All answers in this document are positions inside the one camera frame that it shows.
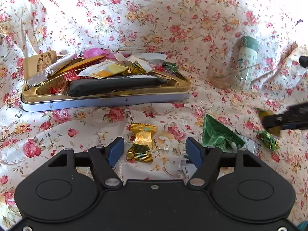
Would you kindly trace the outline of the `green Suibianguo packet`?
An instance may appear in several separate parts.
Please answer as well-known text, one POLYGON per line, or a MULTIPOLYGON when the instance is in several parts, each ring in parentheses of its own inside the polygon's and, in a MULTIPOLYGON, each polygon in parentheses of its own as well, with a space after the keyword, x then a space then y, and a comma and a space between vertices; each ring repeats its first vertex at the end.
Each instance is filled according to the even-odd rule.
POLYGON ((220 148, 226 153, 236 153, 239 148, 245 145, 245 142, 225 125, 206 114, 201 144, 203 147, 220 148))

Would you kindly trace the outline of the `gold foil candy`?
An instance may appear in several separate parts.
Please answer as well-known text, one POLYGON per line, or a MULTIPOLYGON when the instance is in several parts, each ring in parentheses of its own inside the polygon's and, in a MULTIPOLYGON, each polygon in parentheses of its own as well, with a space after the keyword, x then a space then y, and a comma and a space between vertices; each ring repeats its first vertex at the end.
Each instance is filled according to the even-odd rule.
POLYGON ((130 130, 133 132, 135 139, 126 152, 126 159, 128 161, 152 163, 152 137, 158 131, 158 127, 151 124, 131 123, 130 130))

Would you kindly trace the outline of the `green foil candy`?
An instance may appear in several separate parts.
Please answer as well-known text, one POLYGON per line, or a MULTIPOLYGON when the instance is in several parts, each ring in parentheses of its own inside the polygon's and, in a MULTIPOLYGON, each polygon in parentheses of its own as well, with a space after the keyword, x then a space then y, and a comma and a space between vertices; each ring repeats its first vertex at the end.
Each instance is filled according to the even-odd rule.
POLYGON ((280 149, 280 146, 278 143, 279 139, 275 135, 272 135, 265 130, 258 130, 257 135, 258 135, 258 138, 265 145, 265 147, 267 147, 268 149, 272 151, 277 151, 278 149, 280 149))

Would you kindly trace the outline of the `grey hawthorn strip packet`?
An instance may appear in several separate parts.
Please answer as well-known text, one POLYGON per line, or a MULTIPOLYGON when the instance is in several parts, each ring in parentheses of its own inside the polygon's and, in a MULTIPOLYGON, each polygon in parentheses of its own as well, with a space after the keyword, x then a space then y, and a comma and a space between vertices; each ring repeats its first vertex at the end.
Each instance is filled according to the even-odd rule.
POLYGON ((190 160, 182 160, 180 163, 180 168, 184 175, 183 180, 185 184, 190 180, 193 174, 197 171, 196 166, 190 160))

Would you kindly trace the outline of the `yellow olive snack packet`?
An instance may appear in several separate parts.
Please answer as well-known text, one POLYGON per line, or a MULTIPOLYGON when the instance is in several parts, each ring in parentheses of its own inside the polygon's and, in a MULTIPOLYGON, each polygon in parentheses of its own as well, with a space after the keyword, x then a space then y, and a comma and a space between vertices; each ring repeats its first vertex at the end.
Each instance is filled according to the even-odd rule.
POLYGON ((279 116, 269 110, 264 110, 257 107, 255 109, 264 130, 274 138, 280 138, 281 121, 278 120, 279 116))

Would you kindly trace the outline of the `white black text packet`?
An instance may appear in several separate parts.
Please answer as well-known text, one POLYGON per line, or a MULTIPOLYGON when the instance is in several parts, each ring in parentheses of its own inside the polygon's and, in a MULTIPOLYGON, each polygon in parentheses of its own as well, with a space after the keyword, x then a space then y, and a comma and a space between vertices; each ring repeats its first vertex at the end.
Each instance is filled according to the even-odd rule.
POLYGON ((243 135, 239 135, 239 137, 245 142, 243 149, 249 150, 254 155, 258 156, 258 150, 260 148, 260 144, 256 143, 254 140, 244 137, 243 135))

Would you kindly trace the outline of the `thin metal stick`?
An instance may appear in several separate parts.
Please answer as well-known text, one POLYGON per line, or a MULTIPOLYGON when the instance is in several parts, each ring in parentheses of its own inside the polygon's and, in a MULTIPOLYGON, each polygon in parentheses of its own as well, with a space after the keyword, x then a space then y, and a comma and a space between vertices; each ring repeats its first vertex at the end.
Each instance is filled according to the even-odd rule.
POLYGON ((251 81, 251 84, 254 83, 254 82, 256 82, 257 80, 260 80, 260 79, 262 79, 262 78, 264 78, 264 77, 269 76, 269 75, 272 74, 273 72, 274 72, 274 70, 271 70, 271 71, 269 71, 269 72, 267 72, 267 73, 265 73, 265 74, 262 74, 262 75, 256 77, 254 80, 251 81))

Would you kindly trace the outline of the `metal spoon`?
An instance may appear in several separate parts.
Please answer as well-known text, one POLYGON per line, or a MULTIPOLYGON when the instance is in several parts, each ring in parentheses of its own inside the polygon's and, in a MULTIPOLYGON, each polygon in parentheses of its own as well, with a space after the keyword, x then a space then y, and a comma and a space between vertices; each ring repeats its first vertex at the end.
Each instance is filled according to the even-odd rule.
POLYGON ((240 73, 240 72, 243 72, 243 71, 248 70, 248 69, 250 69, 250 68, 256 67, 256 66, 258 66, 258 65, 259 65, 259 64, 254 64, 254 65, 248 66, 248 67, 243 68, 243 69, 235 70, 235 71, 230 72, 230 73, 228 73, 228 74, 226 74, 226 75, 224 75, 224 76, 218 76, 217 78, 226 78, 226 77, 229 76, 229 75, 238 74, 238 73, 240 73))

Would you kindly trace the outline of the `mint green thermos bottle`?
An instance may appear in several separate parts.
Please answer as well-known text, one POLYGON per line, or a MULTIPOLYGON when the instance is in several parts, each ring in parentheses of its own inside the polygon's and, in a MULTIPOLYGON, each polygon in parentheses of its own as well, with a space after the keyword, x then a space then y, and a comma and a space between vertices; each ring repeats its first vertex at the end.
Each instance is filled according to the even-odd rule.
MULTIPOLYGON (((238 39, 232 50, 231 60, 236 64, 236 69, 243 69, 257 64, 258 42, 255 38, 243 36, 238 39)), ((240 72, 237 76, 238 82, 232 86, 235 90, 249 91, 253 72, 256 67, 240 72)))

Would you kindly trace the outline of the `snack-filled tin lid tray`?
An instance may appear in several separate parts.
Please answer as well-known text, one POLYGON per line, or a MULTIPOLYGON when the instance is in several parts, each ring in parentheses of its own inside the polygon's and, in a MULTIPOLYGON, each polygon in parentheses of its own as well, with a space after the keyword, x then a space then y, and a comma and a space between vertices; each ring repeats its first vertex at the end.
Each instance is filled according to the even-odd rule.
POLYGON ((190 81, 160 53, 92 48, 56 55, 47 51, 23 61, 21 106, 27 112, 88 106, 128 106, 180 101, 190 81))

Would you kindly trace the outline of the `clear glass cup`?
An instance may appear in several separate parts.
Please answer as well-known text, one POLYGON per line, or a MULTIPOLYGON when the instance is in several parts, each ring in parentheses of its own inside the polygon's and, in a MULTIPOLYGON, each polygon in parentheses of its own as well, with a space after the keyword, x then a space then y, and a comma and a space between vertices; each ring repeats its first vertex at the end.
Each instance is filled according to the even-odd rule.
POLYGON ((208 65, 208 80, 217 88, 229 89, 238 82, 236 64, 226 56, 214 55, 208 65))

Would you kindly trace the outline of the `floral sofa cover cloth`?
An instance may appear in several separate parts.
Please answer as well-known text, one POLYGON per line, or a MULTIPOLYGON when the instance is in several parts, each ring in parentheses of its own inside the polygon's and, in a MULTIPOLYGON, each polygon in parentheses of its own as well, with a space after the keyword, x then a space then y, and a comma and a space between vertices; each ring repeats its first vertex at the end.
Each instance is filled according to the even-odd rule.
POLYGON ((122 136, 131 122, 158 127, 154 160, 116 167, 122 179, 182 179, 185 140, 202 137, 204 116, 257 141, 255 108, 283 112, 307 101, 306 0, 1 0, 1 227, 21 216, 14 192, 64 148, 86 152, 122 136), (258 56, 249 91, 220 89, 207 77, 212 56, 231 59, 238 39, 253 37, 258 56), (28 113, 21 108, 23 60, 101 47, 164 53, 190 80, 189 98, 131 107, 81 107, 28 113))

